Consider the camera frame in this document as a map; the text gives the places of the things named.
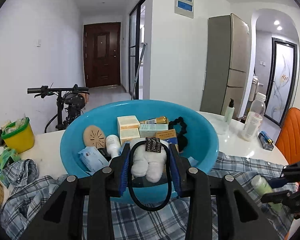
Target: yellow bucket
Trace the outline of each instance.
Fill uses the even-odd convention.
[[[14,127],[15,125],[16,122],[11,123],[7,128]],[[31,129],[30,119],[27,117],[25,124],[11,133],[6,134],[3,132],[1,138],[8,147],[15,149],[17,153],[29,150],[34,145],[34,135]]]

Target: blue plastic basin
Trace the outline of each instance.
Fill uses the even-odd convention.
[[[197,168],[209,172],[213,167],[219,150],[218,136],[213,126],[197,112],[177,104],[156,100],[134,100],[112,103],[95,108],[71,123],[64,132],[60,143],[61,160],[68,174],[78,178],[87,177],[87,168],[78,158],[78,152],[85,148],[83,131],[89,125],[96,125],[106,136],[118,134],[117,117],[135,115],[138,120],[147,120],[159,116],[166,116],[170,121],[182,116],[187,126],[188,145],[182,156],[192,156],[198,162]],[[134,188],[137,198],[143,203],[158,203],[167,195],[168,185]],[[177,193],[172,189],[171,197]],[[129,191],[126,190],[121,198],[113,201],[133,203]]]

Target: table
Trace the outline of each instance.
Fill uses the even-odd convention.
[[[223,116],[205,112],[203,115],[212,125],[222,121]],[[287,161],[277,147],[273,151],[264,150],[258,137],[251,142],[240,138],[240,131],[244,124],[231,120],[229,131],[225,135],[218,135],[219,151],[226,155],[240,156],[253,159],[262,159],[268,162],[287,165]],[[34,146],[20,154],[21,159],[32,159],[38,166],[40,177],[50,175],[53,178],[66,174],[61,157],[60,141],[64,131],[56,131],[35,136]]]
[[[217,122],[223,122],[223,116],[221,115],[206,112],[198,113],[203,115],[213,126],[215,126]],[[242,139],[240,133],[243,130],[243,127],[243,123],[232,119],[229,125],[229,131],[224,135],[218,134],[220,152],[223,152],[226,155],[288,165],[287,160],[276,146],[274,146],[272,151],[264,150],[257,135],[251,142]]]

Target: green bucket rim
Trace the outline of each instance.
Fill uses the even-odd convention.
[[[25,122],[25,124],[23,126],[19,127],[17,130],[15,130],[15,131],[13,131],[11,133],[8,133],[8,134],[5,134],[5,131],[3,131],[2,135],[1,135],[1,138],[3,140],[5,140],[5,139],[8,139],[8,138],[10,138],[10,137],[12,137],[12,136],[14,136],[14,135],[16,135],[16,134],[24,131],[27,128],[29,122],[30,122],[29,117],[26,117],[26,122]],[[8,128],[8,127],[14,127],[15,125],[16,125],[16,122],[13,122],[13,123],[7,125],[6,128]]]

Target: blue plaid shirt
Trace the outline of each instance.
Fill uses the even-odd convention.
[[[288,233],[293,216],[289,209],[283,206],[282,212],[277,213],[268,204],[262,204],[258,195],[251,186],[251,180],[256,174],[266,179],[280,176],[283,166],[268,163],[263,160],[227,156],[219,153],[211,176],[223,177],[231,174],[257,203],[269,222],[273,225],[281,239]],[[5,174],[15,187],[1,212],[1,225],[12,240],[17,240],[35,214],[46,203],[47,199],[57,189],[62,179],[55,180],[50,176],[38,179],[38,170],[31,160],[22,160],[8,166]],[[287,184],[284,188],[296,191],[296,185]],[[218,239],[217,206],[214,197],[212,200],[212,235]],[[89,198],[86,197],[83,210],[83,239],[87,234],[87,207]],[[157,212],[147,212],[134,204],[111,203],[112,222],[116,240],[178,240],[184,239],[189,212],[189,198],[171,199],[166,207]]]

